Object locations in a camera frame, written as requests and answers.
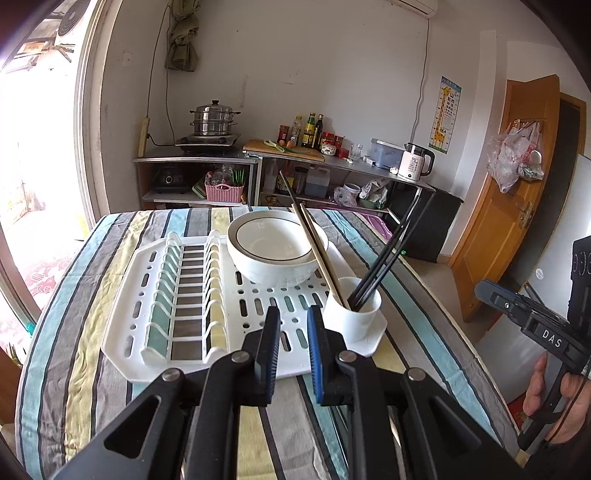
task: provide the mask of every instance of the plastic storage box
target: plastic storage box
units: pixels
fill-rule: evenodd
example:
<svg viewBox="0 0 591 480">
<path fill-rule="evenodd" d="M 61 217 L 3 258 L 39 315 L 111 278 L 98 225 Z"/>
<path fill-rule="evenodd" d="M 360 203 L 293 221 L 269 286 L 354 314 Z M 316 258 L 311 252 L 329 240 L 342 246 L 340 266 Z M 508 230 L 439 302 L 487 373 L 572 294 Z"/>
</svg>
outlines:
<svg viewBox="0 0 591 480">
<path fill-rule="evenodd" d="M 402 162 L 402 154 L 404 147 L 399 147 L 377 138 L 371 139 L 371 149 L 369 150 L 369 158 L 375 162 L 375 166 L 379 168 L 400 168 Z"/>
</svg>

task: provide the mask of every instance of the plastic bag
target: plastic bag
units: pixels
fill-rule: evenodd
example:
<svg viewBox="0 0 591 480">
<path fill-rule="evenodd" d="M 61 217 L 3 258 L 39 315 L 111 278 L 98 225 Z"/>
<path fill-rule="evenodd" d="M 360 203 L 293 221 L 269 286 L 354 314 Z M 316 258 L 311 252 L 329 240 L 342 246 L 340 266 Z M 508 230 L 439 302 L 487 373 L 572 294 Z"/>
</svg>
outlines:
<svg viewBox="0 0 591 480">
<path fill-rule="evenodd" d="M 357 207 L 355 195 L 343 187 L 335 188 L 333 196 L 335 198 L 335 203 L 340 207 Z"/>
<path fill-rule="evenodd" d="M 521 176 L 525 180 L 541 180 L 541 163 L 531 160 L 531 152 L 540 143 L 541 125 L 516 120 L 504 135 L 494 135 L 486 144 L 486 168 L 502 193 L 507 193 Z"/>
</svg>

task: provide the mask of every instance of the red jar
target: red jar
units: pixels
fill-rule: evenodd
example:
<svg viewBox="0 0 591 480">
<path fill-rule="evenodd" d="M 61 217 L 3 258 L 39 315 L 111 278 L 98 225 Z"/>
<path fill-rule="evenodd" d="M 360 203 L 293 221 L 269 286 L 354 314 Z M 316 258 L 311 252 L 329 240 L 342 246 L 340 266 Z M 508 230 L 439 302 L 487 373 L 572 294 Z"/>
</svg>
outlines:
<svg viewBox="0 0 591 480">
<path fill-rule="evenodd" d="M 283 140 L 285 143 L 287 143 L 288 140 L 288 136 L 290 134 L 290 127 L 288 125 L 281 125 L 279 127 L 279 136 L 277 137 L 277 143 L 279 143 L 281 140 Z"/>
</svg>

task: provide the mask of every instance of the white bowl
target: white bowl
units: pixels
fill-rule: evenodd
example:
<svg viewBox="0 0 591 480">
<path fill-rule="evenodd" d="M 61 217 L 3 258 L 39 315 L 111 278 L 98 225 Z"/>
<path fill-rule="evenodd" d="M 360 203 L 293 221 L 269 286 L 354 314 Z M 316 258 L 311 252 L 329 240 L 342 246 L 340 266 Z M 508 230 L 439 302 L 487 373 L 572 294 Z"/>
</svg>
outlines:
<svg viewBox="0 0 591 480">
<path fill-rule="evenodd" d="M 326 251 L 329 241 L 314 223 Z M 228 227 L 228 253 L 238 271 L 264 287 L 294 287 L 318 268 L 295 214 L 260 210 L 238 217 Z"/>
</svg>

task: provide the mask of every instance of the wooden chopsticks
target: wooden chopsticks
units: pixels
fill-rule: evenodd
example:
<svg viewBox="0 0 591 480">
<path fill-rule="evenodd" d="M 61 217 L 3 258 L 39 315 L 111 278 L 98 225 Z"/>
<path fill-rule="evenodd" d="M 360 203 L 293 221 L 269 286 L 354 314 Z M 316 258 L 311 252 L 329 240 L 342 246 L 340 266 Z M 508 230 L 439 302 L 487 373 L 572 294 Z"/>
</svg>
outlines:
<svg viewBox="0 0 591 480">
<path fill-rule="evenodd" d="M 306 234 L 306 238 L 312 247 L 312 251 L 314 252 L 314 256 L 316 257 L 316 261 L 318 262 L 318 266 L 320 267 L 320 271 L 326 280 L 326 284 L 330 292 L 333 294 L 335 300 L 346 309 L 349 309 L 349 302 L 347 301 L 346 296 L 342 293 L 339 284 L 339 277 L 337 277 L 335 273 L 335 269 L 330 262 L 327 252 L 324 250 L 324 246 L 322 245 L 322 241 L 318 236 L 318 232 L 314 227 L 314 221 L 312 217 L 308 213 L 308 210 L 304 206 L 300 204 L 297 200 L 293 190 L 291 189 L 290 184 L 287 182 L 287 179 L 283 175 L 283 172 L 280 171 L 281 178 L 283 179 L 284 184 L 287 187 L 287 191 L 290 194 L 292 205 L 291 207 L 294 209 L 294 213 L 301 225 L 304 229 L 304 233 Z"/>
</svg>

